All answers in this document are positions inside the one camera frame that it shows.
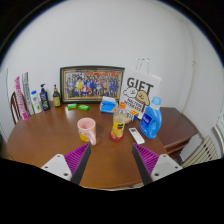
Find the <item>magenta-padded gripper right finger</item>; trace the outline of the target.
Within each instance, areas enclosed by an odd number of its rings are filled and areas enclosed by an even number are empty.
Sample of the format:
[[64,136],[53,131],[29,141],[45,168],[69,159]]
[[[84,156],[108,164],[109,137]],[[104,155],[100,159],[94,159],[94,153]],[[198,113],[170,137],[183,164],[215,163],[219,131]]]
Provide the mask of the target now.
[[136,143],[132,145],[132,154],[144,185],[182,169],[168,154],[158,155]]

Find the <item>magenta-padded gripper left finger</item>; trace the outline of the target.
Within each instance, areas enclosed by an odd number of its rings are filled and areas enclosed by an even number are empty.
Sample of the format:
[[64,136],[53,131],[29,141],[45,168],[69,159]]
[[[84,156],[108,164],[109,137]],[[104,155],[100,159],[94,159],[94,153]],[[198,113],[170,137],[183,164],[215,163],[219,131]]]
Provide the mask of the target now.
[[66,155],[56,154],[42,169],[79,185],[90,154],[91,145],[87,143]]

